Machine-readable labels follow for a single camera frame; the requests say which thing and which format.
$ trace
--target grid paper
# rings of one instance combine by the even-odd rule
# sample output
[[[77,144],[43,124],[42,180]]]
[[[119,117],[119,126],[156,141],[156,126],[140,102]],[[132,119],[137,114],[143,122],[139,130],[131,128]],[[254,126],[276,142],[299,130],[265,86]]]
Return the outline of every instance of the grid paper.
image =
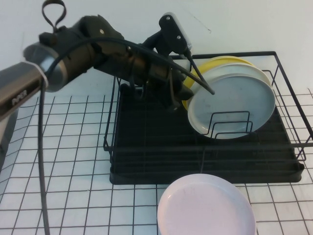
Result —
[[[306,90],[297,97],[313,125],[313,94]],[[283,100],[299,138],[305,141],[308,133],[290,98]],[[109,182],[110,156],[103,150],[108,101],[104,95],[45,99],[44,165],[52,235],[160,235],[157,204],[167,185]],[[284,118],[280,98],[277,106],[290,139],[298,142]],[[44,234],[37,122],[38,101],[31,99],[19,110],[0,174],[0,235]],[[257,235],[313,235],[313,148],[305,150],[306,169],[299,183],[236,185],[251,203]]]

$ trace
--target white wall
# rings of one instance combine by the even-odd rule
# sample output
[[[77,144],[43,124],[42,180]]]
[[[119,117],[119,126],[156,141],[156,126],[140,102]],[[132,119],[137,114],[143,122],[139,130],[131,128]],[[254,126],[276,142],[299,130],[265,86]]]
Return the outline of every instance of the white wall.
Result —
[[[41,16],[42,0],[0,0],[0,69],[18,62],[22,49],[51,31]],[[84,15],[102,15],[130,41],[159,30],[158,20],[176,13],[194,53],[277,51],[295,88],[313,88],[312,0],[65,0],[72,26]],[[56,19],[61,9],[52,6]],[[111,78],[96,70],[77,78],[62,94],[103,94]]]

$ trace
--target black grid line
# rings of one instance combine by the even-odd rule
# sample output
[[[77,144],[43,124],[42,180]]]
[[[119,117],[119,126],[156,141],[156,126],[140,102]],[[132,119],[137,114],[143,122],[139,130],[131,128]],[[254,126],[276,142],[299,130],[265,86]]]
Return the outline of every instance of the black grid line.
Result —
[[[25,137],[25,134],[26,134],[27,129],[28,129],[28,127],[29,127],[29,124],[30,124],[30,120],[29,120],[29,122],[28,122],[28,125],[26,126],[26,130],[25,130],[25,133],[24,133],[24,137]],[[11,153],[11,154],[14,154],[14,153],[17,152],[17,155],[16,155],[16,158],[15,158],[15,160],[14,160],[14,163],[16,162],[16,159],[18,158],[18,154],[19,154],[19,152],[20,152],[20,149],[21,149],[22,144],[23,144],[23,142],[21,142],[21,145],[20,145],[20,147],[19,147],[19,149],[18,149],[17,151]],[[9,183],[9,180],[10,180],[10,178],[11,178],[13,168],[14,168],[14,167],[12,167],[12,170],[11,170],[11,172],[10,172],[9,178],[8,178],[8,179],[5,179],[5,180],[3,180],[3,181],[1,181],[1,183],[4,182],[4,181],[6,181],[6,180],[8,181],[8,182],[6,183],[5,188],[4,188],[4,192],[5,192],[5,190],[6,190],[6,187],[7,187],[8,183]]]
[[[309,176],[310,176],[311,181],[312,181],[312,183],[313,183],[313,180],[312,180],[312,177],[311,177],[311,175],[310,175],[310,172],[308,171],[308,173],[309,173]],[[290,183],[290,187],[291,187],[292,192],[293,192],[293,194],[294,194],[294,197],[295,197],[295,199],[296,199],[298,208],[299,208],[300,213],[301,213],[301,217],[302,217],[302,219],[304,220],[304,216],[303,216],[303,213],[302,213],[302,211],[301,211],[301,207],[300,207],[299,201],[298,201],[298,199],[297,199],[297,196],[296,196],[296,194],[295,194],[293,185],[292,185],[291,183]],[[304,225],[305,225],[305,228],[306,228],[308,234],[310,234],[307,224],[304,223]]]
[[[28,106],[21,106],[21,108],[32,108],[32,107],[36,107],[36,105],[37,104],[34,104],[34,105],[28,105]]]
[[[276,86],[276,89],[277,89],[277,91],[278,91],[278,93],[279,93],[279,96],[281,97],[281,93],[280,93],[279,88],[278,88],[278,86],[277,86],[277,84],[276,84],[275,77],[273,77],[273,81],[274,81],[274,84],[275,84],[275,86]],[[300,141],[299,136],[298,136],[298,133],[297,133],[296,130],[295,130],[294,124],[293,124],[293,122],[292,122],[292,119],[291,119],[291,117],[290,117],[290,115],[289,115],[288,109],[286,108],[286,104],[285,104],[285,102],[284,102],[283,99],[282,99],[282,102],[283,102],[283,105],[285,106],[286,113],[287,113],[287,115],[288,115],[288,117],[289,117],[289,120],[290,120],[290,122],[291,122],[291,125],[292,125],[292,127],[293,127],[293,129],[294,129],[294,131],[295,131],[295,134],[296,134],[296,136],[297,136],[297,139],[298,139],[298,141]]]
[[[291,117],[289,116],[289,119],[290,119],[290,123],[291,123],[291,125],[292,125],[292,128],[290,127],[289,122],[288,122],[288,120],[287,120],[287,117],[288,117],[288,116],[286,116],[286,115],[284,114],[283,117],[284,117],[284,119],[285,119],[285,121],[286,121],[286,123],[287,123],[288,129],[289,129],[290,132],[291,132],[291,135],[292,135],[293,140],[297,142],[297,140],[295,139],[294,134],[293,134],[293,131],[294,131],[295,134],[297,135],[298,141],[301,142],[301,140],[300,140],[300,138],[299,138],[299,136],[298,136],[298,134],[297,134],[297,132],[296,132],[296,128],[294,127],[294,124],[293,124],[293,122],[292,122],[292,120],[291,120]]]
[[[305,127],[295,127],[295,129],[297,130],[297,129],[306,129],[306,128]],[[288,127],[288,128],[286,128],[286,130],[293,130],[293,128],[292,127]],[[98,135],[101,135],[101,133],[100,134],[81,134],[81,135],[78,135],[78,134],[77,135],[61,135],[61,136],[60,135],[53,135],[53,136],[44,136],[44,138],[63,137],[63,136],[98,136]],[[23,139],[31,139],[31,138],[36,138],[36,137],[33,137],[33,136],[31,136],[31,137],[24,137],[24,138],[20,138],[18,140],[12,141],[11,143],[14,143],[14,142],[17,142],[17,141],[20,141],[20,140],[23,140]]]
[[[87,102],[88,104],[94,104],[94,103],[110,103],[110,101],[96,101],[96,102]],[[55,105],[58,105],[58,104],[69,104],[69,103],[53,103]],[[71,104],[86,104],[86,102],[73,102]],[[21,106],[21,108],[31,108],[31,107],[36,107],[36,106],[39,106],[39,104],[35,104],[35,105],[28,105],[28,106]]]
[[[103,109],[104,109],[104,105],[102,105],[102,113],[101,113],[101,119],[100,120],[102,120]],[[101,126],[99,126],[97,145],[99,145],[100,131],[101,131]],[[89,196],[88,196],[88,204],[87,204],[87,212],[86,212],[86,219],[85,219],[84,235],[85,235],[85,232],[86,232],[86,225],[87,225],[87,218],[88,218],[88,212],[89,212],[89,204],[90,204],[90,197],[91,197],[91,191],[92,191],[94,169],[95,169],[95,166],[96,166],[96,159],[97,159],[97,151],[98,151],[98,148],[96,148],[96,153],[95,153],[95,156],[94,156],[94,163],[93,163],[93,169],[92,169],[92,177],[91,177],[91,184],[90,184],[90,190],[89,190]]]
[[[106,124],[107,122],[91,122],[91,123],[66,123],[66,126],[70,126],[70,125],[83,125],[83,124]],[[43,126],[60,126],[62,124],[45,124]]]
[[[297,96],[301,96],[301,95],[311,95],[312,92],[310,90],[310,88],[308,88],[309,92],[307,94],[297,94]],[[281,96],[284,96],[284,97],[291,97],[292,95],[291,94],[282,94]],[[88,102],[88,104],[93,104],[93,103],[110,103],[110,101],[105,101],[105,102],[102,102],[102,101],[98,101],[98,102]],[[58,104],[68,104],[68,103],[54,103],[55,105],[58,105]],[[78,102],[78,103],[72,103],[72,104],[86,104],[86,102]],[[36,105],[29,105],[29,106],[21,106],[21,108],[31,108],[31,107],[36,107],[36,106],[39,106],[39,104],[36,104]]]
[[[159,187],[159,188],[136,188],[136,189],[140,189],[140,190],[156,190],[156,189],[166,189],[166,187]],[[128,190],[133,190],[133,188],[123,188],[123,189],[116,189],[116,188],[107,188],[107,189],[92,189],[90,190],[90,192],[95,192],[95,191],[109,191],[109,190],[113,190],[113,191],[128,191]],[[86,190],[60,190],[60,191],[48,191],[49,193],[54,193],[54,192],[86,192]],[[25,192],[23,194],[35,194],[35,193],[40,193],[40,191],[35,191],[35,192]],[[7,195],[7,194],[22,194],[22,192],[5,192],[2,193],[0,195]]]
[[[156,185],[156,235],[158,235],[157,209],[158,209],[158,201],[157,201],[157,185]]]
[[[112,214],[112,201],[113,201],[113,186],[112,185],[112,192],[111,192],[111,204],[110,204],[110,214],[109,214],[109,224],[108,224],[108,235],[110,235],[110,226],[111,225],[111,214]]]
[[[86,112],[86,109],[87,109],[88,98],[89,98],[89,96],[87,97],[86,106],[85,106],[85,112]],[[80,141],[80,137],[78,138],[77,147],[79,146],[79,141]],[[73,178],[73,173],[74,173],[74,169],[75,169],[75,163],[76,163],[76,158],[77,158],[77,152],[78,152],[78,148],[76,149],[75,159],[74,159],[74,165],[73,165],[73,169],[72,169],[72,175],[71,175],[70,180],[69,180],[69,185],[68,185],[68,190],[69,190],[69,191],[70,191],[70,186],[71,186],[71,182],[72,182],[72,178]],[[63,212],[61,227],[62,227],[62,225],[63,225],[64,216],[65,216],[65,212],[66,212],[68,195],[69,195],[69,192],[67,193],[67,198],[66,198],[66,200],[65,200],[64,212]]]
[[[273,86],[273,84],[275,84],[277,90],[278,90],[278,87],[277,87],[275,78],[276,78],[278,69],[279,69],[279,66],[277,65],[277,68],[276,68],[276,71],[275,71],[274,76],[272,75],[271,71],[269,71],[270,75],[272,76],[272,86]],[[278,99],[278,97],[277,97],[276,95],[275,95],[275,98],[276,98],[276,101],[279,103],[279,99]],[[277,219],[278,219],[278,223],[279,223],[280,229],[281,229],[281,231],[282,231],[282,234],[284,235],[283,226],[282,226],[281,221],[280,221],[280,219],[279,219],[278,211],[277,211],[276,205],[275,205],[275,203],[274,203],[274,198],[273,198],[273,195],[272,195],[272,193],[271,193],[269,184],[267,184],[267,186],[268,186],[269,193],[270,193],[270,196],[271,196],[273,205],[274,205],[274,209],[275,209],[275,213],[276,213],[276,216],[277,216]]]
[[[30,173],[29,173],[29,176],[31,176],[31,174],[32,174],[32,172],[33,172],[35,163],[36,163],[36,157],[35,157],[34,162],[33,162],[33,164],[32,164],[32,168],[31,168],[31,171],[30,171]],[[16,223],[17,223],[17,221],[18,221],[18,219],[19,219],[20,211],[21,211],[22,204],[23,204],[23,201],[24,201],[24,198],[25,198],[25,193],[26,193],[26,190],[27,190],[27,186],[28,186],[29,180],[30,180],[30,177],[28,178],[27,183],[26,183],[26,187],[25,187],[25,190],[24,190],[24,194],[23,194],[23,197],[22,197],[22,201],[21,201],[21,204],[20,204],[20,208],[19,208],[19,210],[18,210],[18,214],[17,214],[17,216],[16,216],[16,220],[15,220],[14,227],[13,227],[13,230],[12,230],[12,234],[11,234],[11,235],[13,235],[13,232],[14,232],[14,229],[15,229],[15,226],[16,226]]]
[[[286,104],[285,106],[286,107],[297,107],[295,104],[292,104],[292,105]],[[312,104],[301,104],[301,107],[303,107],[303,106],[313,106],[313,105]]]
[[[96,162],[109,162],[110,160],[109,159],[99,159],[99,160],[93,160],[92,159],[92,160],[77,160],[76,162],[94,162],[94,161],[96,161]],[[216,161],[217,160],[205,160],[204,162],[216,162]],[[268,159],[267,161],[268,162],[271,162],[271,161],[274,162],[275,160]],[[73,163],[73,162],[74,161],[44,161],[44,163],[46,163],[46,164],[48,164],[48,163]],[[192,161],[188,160],[188,161],[181,161],[181,162],[182,163],[189,163],[189,162],[192,162]],[[7,169],[7,168],[9,168],[10,166],[13,166],[13,165],[23,165],[23,164],[27,165],[27,164],[30,164],[30,162],[10,164],[10,165],[4,167],[3,170]]]

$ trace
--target black strap loop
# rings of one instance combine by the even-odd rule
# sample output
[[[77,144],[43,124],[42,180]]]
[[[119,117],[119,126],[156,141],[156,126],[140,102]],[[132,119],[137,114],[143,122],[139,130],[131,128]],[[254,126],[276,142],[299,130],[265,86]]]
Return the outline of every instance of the black strap loop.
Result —
[[[53,24],[51,22],[51,20],[49,20],[48,17],[45,15],[44,8],[50,4],[58,4],[64,8],[62,15],[58,18],[58,20],[56,21],[55,24]],[[65,15],[67,14],[67,9],[66,9],[65,4],[62,0],[46,0],[46,1],[44,1],[43,6],[42,6],[42,14],[43,14],[45,21],[47,21],[47,23],[52,26],[53,33],[56,33],[58,31],[57,25],[59,22],[61,22],[64,19]]]

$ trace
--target yellow plate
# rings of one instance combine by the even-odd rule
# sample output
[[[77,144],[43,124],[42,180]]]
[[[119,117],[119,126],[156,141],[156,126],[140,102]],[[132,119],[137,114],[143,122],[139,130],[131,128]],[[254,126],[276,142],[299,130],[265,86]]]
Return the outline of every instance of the yellow plate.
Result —
[[[199,69],[200,73],[203,74],[203,73],[207,72],[208,70],[210,70],[214,67],[217,67],[217,66],[223,65],[223,64],[228,64],[228,63],[245,63],[245,64],[249,64],[249,65],[254,66],[249,61],[241,59],[239,57],[218,56],[218,57],[212,58],[209,61],[205,62],[204,64],[198,66],[198,69]],[[191,73],[197,76],[197,73],[194,70],[192,70]],[[192,87],[192,85],[194,83],[195,83],[195,81],[192,80],[190,77],[187,77],[184,81],[184,85],[186,87],[188,87],[189,89]],[[182,102],[183,106],[185,107],[185,109],[188,110],[187,100],[182,100],[181,102]]]

